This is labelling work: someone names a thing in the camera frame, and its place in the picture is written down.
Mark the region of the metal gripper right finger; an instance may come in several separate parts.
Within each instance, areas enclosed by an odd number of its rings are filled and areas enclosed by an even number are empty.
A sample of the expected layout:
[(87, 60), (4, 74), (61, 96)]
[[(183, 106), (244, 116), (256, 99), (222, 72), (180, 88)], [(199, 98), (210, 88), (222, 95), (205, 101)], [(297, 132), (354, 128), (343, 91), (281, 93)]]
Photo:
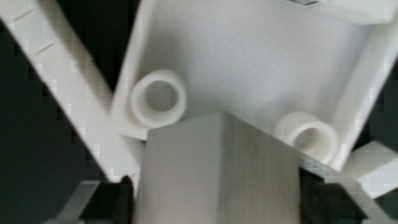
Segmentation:
[(301, 169), (301, 224), (398, 224), (357, 181)]

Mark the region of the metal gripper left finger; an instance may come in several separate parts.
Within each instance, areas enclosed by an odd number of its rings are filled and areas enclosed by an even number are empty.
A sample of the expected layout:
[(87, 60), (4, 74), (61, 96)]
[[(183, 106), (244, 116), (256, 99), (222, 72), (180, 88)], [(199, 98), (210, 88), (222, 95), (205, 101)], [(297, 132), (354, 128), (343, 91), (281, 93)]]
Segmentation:
[(84, 181), (57, 216), (43, 224), (134, 224), (134, 181)]

